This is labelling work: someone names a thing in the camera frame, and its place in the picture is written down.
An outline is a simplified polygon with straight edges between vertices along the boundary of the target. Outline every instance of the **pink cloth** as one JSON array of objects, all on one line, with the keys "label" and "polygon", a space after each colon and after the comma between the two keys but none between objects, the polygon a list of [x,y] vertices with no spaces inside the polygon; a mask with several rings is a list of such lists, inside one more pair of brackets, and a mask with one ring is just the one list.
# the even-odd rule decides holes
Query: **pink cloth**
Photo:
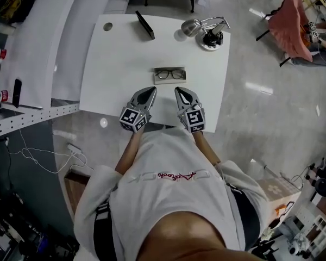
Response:
[{"label": "pink cloth", "polygon": [[291,58],[302,57],[312,62],[312,56],[300,37],[300,24],[308,23],[302,0],[284,0],[280,10],[268,21],[269,30],[279,47]]}]

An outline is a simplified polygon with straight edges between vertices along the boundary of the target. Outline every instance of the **white t-shirt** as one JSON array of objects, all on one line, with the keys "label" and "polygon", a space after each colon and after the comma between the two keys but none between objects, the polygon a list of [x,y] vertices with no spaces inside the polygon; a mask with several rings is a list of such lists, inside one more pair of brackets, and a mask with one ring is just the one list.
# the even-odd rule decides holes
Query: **white t-shirt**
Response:
[{"label": "white t-shirt", "polygon": [[268,207],[255,180],[231,161],[213,167],[185,130],[145,133],[124,176],[106,166],[98,167],[92,175],[75,215],[76,238],[95,254],[95,210],[110,196],[118,260],[136,260],[152,227],[178,211],[204,217],[219,231],[227,248],[244,250],[241,221],[231,207],[225,181],[245,192],[258,214],[261,234],[267,227]]}]

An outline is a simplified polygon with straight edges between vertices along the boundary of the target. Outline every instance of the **black strap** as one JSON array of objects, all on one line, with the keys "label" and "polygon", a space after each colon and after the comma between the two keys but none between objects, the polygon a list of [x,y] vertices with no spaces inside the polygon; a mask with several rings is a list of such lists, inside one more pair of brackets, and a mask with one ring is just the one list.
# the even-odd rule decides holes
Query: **black strap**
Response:
[{"label": "black strap", "polygon": [[237,202],[241,222],[244,229],[245,250],[248,251],[256,243],[257,239],[260,236],[261,225],[259,216],[254,206],[251,204],[249,198],[242,190],[230,184],[227,185],[230,187],[235,201]]},{"label": "black strap", "polygon": [[117,261],[112,237],[112,219],[109,199],[101,204],[97,210],[94,222],[94,247],[100,261]]}]

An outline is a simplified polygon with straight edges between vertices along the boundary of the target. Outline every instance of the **eyeglasses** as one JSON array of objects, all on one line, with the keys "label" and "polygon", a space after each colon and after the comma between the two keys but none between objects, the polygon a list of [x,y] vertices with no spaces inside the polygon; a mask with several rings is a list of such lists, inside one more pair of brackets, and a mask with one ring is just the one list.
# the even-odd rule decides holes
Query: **eyeglasses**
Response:
[{"label": "eyeglasses", "polygon": [[160,79],[167,79],[170,74],[174,79],[186,78],[186,71],[180,69],[155,69],[154,75],[158,76]]}]

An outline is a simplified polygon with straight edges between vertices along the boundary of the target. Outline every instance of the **tiled floor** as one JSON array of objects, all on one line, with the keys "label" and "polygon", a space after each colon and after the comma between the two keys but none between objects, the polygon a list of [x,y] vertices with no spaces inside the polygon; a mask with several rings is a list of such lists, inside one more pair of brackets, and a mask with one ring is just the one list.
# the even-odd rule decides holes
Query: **tiled floor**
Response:
[{"label": "tiled floor", "polygon": [[[139,10],[182,20],[224,16],[231,26],[228,72],[216,132],[205,136],[222,160],[231,159],[245,171],[253,158],[292,177],[326,150],[326,67],[280,68],[283,53],[273,38],[268,34],[255,41],[267,30],[256,13],[269,13],[281,1],[209,0],[208,7],[196,5],[191,14],[189,0],[149,0],[148,7],[143,0],[130,0],[127,14]],[[130,135],[115,117],[107,117],[109,126],[101,128],[103,116],[79,112],[56,119],[53,128],[76,134],[73,143],[90,165],[113,167]],[[56,151],[67,142],[59,136],[54,141]]]}]

